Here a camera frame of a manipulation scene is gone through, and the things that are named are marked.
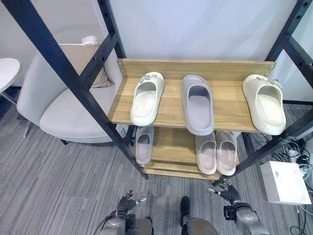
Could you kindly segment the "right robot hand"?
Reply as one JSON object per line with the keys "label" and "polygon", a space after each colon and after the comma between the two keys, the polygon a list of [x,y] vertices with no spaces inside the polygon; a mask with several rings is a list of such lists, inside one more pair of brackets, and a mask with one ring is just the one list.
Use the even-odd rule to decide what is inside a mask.
{"label": "right robot hand", "polygon": [[215,182],[214,186],[217,186],[220,190],[216,190],[215,188],[208,188],[208,191],[219,195],[224,200],[228,201],[231,205],[237,202],[241,202],[241,197],[238,191],[234,188],[232,184],[223,182]]}

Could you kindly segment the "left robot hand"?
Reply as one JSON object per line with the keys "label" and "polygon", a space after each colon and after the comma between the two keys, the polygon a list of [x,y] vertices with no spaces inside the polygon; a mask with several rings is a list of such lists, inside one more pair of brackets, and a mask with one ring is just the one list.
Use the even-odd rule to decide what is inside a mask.
{"label": "left robot hand", "polygon": [[141,197],[138,199],[132,199],[133,196],[133,190],[128,190],[125,195],[120,199],[117,210],[128,213],[131,211],[135,206],[145,202],[147,200],[147,197]]}

